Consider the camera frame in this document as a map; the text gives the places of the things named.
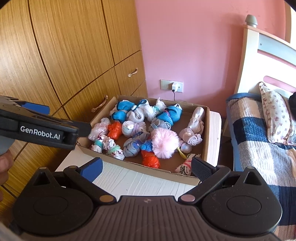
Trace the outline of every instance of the pink pom-pom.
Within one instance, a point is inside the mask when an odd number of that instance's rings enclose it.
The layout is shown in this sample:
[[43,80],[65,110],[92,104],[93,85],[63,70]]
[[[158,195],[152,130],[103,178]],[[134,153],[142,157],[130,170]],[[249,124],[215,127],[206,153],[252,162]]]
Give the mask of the pink pom-pom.
[[157,128],[152,134],[152,149],[158,158],[170,158],[179,146],[179,138],[176,132],[168,129]]

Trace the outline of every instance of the screw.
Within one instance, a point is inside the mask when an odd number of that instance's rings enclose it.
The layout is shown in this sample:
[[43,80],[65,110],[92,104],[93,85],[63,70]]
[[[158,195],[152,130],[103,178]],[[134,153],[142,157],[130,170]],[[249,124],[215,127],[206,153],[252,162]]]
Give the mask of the screw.
[[100,196],[101,202],[112,202],[114,200],[114,197],[111,195],[102,195]]
[[184,194],[181,196],[181,200],[183,202],[193,202],[195,200],[195,196],[191,194]]

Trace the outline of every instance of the pillow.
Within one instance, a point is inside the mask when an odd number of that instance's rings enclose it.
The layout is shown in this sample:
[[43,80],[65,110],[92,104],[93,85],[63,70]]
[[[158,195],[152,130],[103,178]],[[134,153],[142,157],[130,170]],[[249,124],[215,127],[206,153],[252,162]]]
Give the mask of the pillow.
[[271,143],[296,146],[296,121],[289,108],[289,100],[259,83],[262,107],[267,125],[267,139]]

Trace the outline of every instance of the bed headboard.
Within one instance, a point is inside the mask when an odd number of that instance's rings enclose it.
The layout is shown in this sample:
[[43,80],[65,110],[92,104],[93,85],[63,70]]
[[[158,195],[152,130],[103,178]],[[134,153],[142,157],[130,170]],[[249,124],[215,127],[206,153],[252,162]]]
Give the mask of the bed headboard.
[[[289,97],[292,93],[284,86],[289,85],[296,89],[295,66],[296,50],[290,43],[255,27],[244,25],[242,57],[234,93],[259,94],[258,83],[262,81],[269,88]],[[265,76],[279,81],[270,84]]]

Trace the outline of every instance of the checkered blanket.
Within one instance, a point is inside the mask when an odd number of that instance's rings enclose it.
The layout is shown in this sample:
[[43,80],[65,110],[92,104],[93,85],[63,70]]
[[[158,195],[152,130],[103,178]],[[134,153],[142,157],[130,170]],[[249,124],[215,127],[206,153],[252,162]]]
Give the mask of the checkered blanket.
[[234,148],[234,170],[254,166],[283,209],[275,231],[281,240],[295,239],[296,150],[267,140],[261,96],[239,93],[227,100],[227,118]]

